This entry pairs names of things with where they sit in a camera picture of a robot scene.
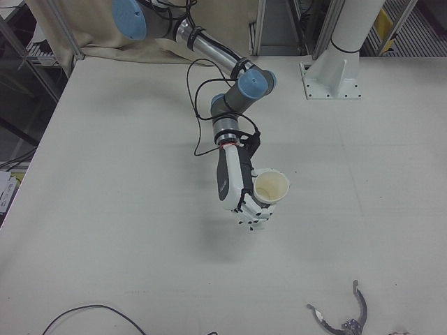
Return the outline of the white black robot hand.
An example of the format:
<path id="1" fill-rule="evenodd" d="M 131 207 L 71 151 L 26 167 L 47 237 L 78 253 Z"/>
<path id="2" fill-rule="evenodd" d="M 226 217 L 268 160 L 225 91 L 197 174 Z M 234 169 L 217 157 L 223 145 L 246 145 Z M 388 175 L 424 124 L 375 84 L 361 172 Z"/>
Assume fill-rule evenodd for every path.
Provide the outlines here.
<path id="1" fill-rule="evenodd" d="M 217 189 L 222 207 L 249 230 L 264 228 L 277 203 L 288 194 L 290 181 L 276 169 L 256 169 L 248 151 L 235 143 L 219 148 Z"/>

